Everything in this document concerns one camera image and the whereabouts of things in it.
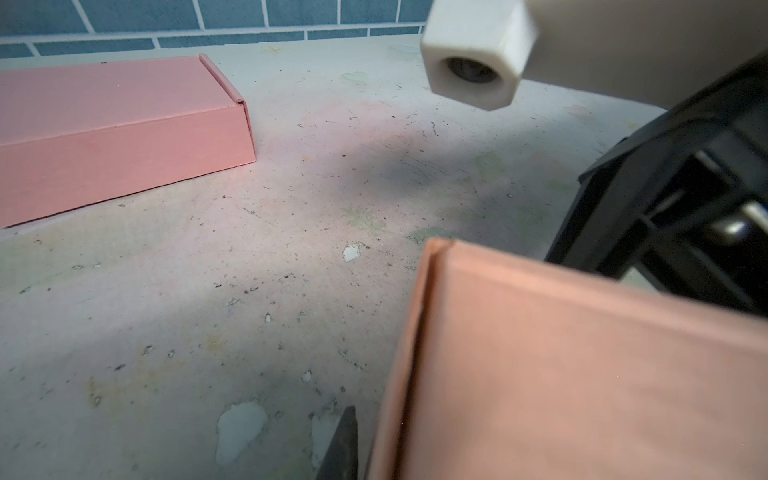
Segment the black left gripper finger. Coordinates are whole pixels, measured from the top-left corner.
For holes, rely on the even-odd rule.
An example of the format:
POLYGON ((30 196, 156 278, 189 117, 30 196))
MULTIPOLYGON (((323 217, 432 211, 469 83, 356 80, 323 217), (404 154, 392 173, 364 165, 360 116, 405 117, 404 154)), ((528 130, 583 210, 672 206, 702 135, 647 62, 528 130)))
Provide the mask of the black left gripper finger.
POLYGON ((358 421, 354 406, 344 409, 317 472, 317 480, 357 480, 358 421))

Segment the tan cardboard box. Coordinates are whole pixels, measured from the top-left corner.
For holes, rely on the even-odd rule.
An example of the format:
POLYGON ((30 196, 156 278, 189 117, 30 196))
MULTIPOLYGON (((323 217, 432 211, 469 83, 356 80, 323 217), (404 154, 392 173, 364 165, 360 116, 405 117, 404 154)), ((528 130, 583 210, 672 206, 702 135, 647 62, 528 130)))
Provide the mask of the tan cardboard box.
POLYGON ((763 479, 767 324, 431 239, 370 479, 763 479))

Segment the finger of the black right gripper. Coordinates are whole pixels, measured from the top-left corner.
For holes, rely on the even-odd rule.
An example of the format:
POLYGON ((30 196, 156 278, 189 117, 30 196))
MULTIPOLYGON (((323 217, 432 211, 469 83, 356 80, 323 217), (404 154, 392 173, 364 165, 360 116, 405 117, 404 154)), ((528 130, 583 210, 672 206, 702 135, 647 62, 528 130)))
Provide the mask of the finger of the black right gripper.
POLYGON ((767 312, 767 57, 624 138, 579 179, 546 261, 767 312))

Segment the pink cardboard box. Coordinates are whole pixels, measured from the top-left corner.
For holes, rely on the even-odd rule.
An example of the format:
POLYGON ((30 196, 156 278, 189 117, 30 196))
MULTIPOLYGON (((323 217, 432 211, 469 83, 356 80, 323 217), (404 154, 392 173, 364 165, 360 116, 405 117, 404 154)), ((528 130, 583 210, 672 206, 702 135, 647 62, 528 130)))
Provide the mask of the pink cardboard box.
POLYGON ((255 158, 247 104, 206 55, 1 75, 6 227, 255 158))

